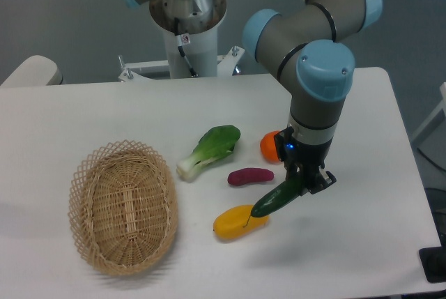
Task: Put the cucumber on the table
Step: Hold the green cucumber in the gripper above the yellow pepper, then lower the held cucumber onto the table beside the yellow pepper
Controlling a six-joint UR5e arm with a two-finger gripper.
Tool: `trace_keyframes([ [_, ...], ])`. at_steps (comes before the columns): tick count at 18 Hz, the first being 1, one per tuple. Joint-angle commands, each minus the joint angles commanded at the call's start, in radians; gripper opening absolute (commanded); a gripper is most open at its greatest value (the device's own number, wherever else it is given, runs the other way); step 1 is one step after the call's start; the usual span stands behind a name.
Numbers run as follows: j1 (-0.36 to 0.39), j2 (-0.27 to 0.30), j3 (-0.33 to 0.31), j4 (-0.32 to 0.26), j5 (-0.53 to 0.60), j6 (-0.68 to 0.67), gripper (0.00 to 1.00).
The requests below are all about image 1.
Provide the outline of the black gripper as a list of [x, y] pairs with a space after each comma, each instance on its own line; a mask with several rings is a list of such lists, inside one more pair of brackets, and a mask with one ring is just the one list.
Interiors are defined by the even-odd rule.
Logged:
[[289, 126], [274, 136], [278, 158], [286, 169], [285, 179], [288, 181], [301, 174], [304, 192], [310, 194], [319, 193], [334, 185], [337, 179], [330, 171], [325, 170], [325, 158], [332, 139], [322, 144], [308, 144], [298, 141], [293, 132], [293, 127]]

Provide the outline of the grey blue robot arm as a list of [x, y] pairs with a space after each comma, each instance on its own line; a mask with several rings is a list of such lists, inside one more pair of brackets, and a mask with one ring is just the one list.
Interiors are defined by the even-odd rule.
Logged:
[[[217, 59], [217, 28], [226, 0], [124, 0], [147, 3], [163, 32], [172, 78], [212, 77]], [[290, 17], [264, 9], [243, 29], [245, 51], [290, 94], [287, 128], [275, 137], [288, 178], [300, 176], [315, 194], [335, 183], [325, 170], [345, 98], [353, 83], [355, 59], [342, 40], [376, 22], [382, 0], [304, 0]]]

